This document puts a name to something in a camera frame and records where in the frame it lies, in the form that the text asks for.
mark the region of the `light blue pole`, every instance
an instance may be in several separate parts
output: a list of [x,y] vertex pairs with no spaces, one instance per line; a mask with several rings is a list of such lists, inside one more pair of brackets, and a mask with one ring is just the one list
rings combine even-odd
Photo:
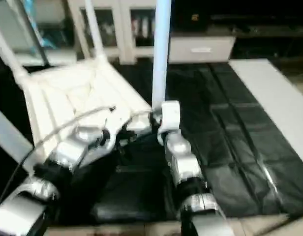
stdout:
[[171,0],[157,0],[152,73],[152,107],[165,100]]
[[[20,163],[24,156],[33,148],[32,144],[0,111],[0,147],[16,162]],[[37,163],[43,163],[45,158],[34,153],[25,163],[24,168],[30,174]]]

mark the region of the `floor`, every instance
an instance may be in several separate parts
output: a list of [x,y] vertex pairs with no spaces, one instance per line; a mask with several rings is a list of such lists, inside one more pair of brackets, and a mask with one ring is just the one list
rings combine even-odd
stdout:
[[293,63],[280,63],[276,64],[276,67],[303,94],[303,61]]

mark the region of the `white plastic chair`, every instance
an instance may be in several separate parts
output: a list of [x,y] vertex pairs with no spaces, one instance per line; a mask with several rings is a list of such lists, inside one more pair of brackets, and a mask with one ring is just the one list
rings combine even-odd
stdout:
[[[108,62],[103,52],[92,2],[85,1],[96,51],[94,59],[29,74],[17,61],[0,33],[0,56],[11,68],[16,83],[24,92],[35,144],[75,116],[100,106],[116,106],[127,114],[150,110],[148,103]],[[102,126],[107,112],[109,111],[100,112],[82,122],[84,125]],[[44,145],[40,161],[45,160],[68,132],[68,129],[63,130]],[[0,141],[2,147],[4,142],[8,140]]]

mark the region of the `cable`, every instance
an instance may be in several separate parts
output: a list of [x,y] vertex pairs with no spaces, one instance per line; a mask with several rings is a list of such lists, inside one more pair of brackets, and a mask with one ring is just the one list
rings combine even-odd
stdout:
[[89,115],[95,114],[97,112],[103,111],[103,110],[110,110],[113,111],[115,109],[115,107],[98,107],[95,108],[91,111],[88,111],[86,113],[83,113],[77,117],[75,117],[74,119],[68,121],[67,123],[61,125],[60,127],[58,127],[57,129],[53,130],[51,133],[49,133],[44,139],[40,140],[35,147],[28,152],[23,159],[21,160],[21,162],[18,163],[17,167],[15,168],[14,172],[12,173],[12,175],[10,176],[1,196],[0,196],[0,204],[2,203],[8,189],[10,188],[10,185],[12,184],[16,174],[18,173],[19,169],[23,166],[24,162],[31,156],[31,154],[33,154],[34,151],[37,150],[37,148],[41,147],[46,141],[48,141],[51,137],[53,137],[54,135],[58,134],[61,130],[63,130],[64,128],[68,127],[69,125],[72,125],[73,123],[79,121],[80,119],[87,117]]

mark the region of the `cabinet drawer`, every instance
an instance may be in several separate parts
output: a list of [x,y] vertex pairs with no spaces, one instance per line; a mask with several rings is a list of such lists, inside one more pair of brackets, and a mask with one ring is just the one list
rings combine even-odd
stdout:
[[227,61],[234,37],[172,37],[171,63]]

